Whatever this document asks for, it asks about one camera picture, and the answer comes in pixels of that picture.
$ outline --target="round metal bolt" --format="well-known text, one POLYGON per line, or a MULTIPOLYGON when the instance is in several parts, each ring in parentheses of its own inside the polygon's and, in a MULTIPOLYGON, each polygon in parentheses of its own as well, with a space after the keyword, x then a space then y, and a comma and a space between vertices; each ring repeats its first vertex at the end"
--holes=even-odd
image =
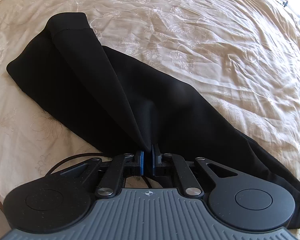
POLYGON ((109 196, 113 193, 113 190, 108 187, 102 187, 98 189, 98 194, 101 196, 109 196))
POLYGON ((201 190, 197 187, 189 187, 186 189, 186 193, 190 196, 197 196, 201 194, 201 190))

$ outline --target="gray ribbed plate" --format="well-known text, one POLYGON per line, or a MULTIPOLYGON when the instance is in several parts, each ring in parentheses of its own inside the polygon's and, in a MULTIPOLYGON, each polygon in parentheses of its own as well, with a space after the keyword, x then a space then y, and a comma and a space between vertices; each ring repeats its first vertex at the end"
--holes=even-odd
POLYGON ((53 234, 14 229, 3 240, 296 240, 285 228, 269 233, 243 233, 215 220, 201 200, 181 196, 176 189, 124 188, 98 200, 82 221, 53 234))

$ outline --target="black fabric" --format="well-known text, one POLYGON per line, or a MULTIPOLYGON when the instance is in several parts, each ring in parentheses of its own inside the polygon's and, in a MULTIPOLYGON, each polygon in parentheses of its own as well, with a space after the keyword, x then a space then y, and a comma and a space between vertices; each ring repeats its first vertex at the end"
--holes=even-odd
POLYGON ((53 16, 8 64, 18 86, 71 131, 109 156, 159 144, 186 160, 205 156, 286 188, 300 182, 254 140, 237 131, 192 86, 101 46, 83 13, 53 16))

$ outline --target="black cable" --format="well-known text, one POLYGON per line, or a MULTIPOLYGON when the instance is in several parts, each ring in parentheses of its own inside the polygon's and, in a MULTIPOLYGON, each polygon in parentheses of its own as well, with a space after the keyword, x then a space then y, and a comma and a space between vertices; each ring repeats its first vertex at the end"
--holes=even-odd
POLYGON ((150 181, 148 180, 148 178, 146 176, 141 176, 143 178, 143 180, 145 181, 145 183, 147 184, 148 188, 152 188, 150 181))
POLYGON ((45 176, 47 175, 50 175, 51 173, 53 173, 55 171, 56 168, 58 168, 59 166, 61 166, 62 164, 68 162, 68 161, 71 161, 73 159, 76 159, 76 158, 80 158, 80 157, 86 157, 86 156, 104 156, 104 157, 109 157, 103 153, 80 153, 80 154, 77 154, 77 155, 73 155, 73 156, 70 156, 68 158, 65 158, 63 159, 62 161, 58 162, 56 165, 54 165, 48 172, 45 176))

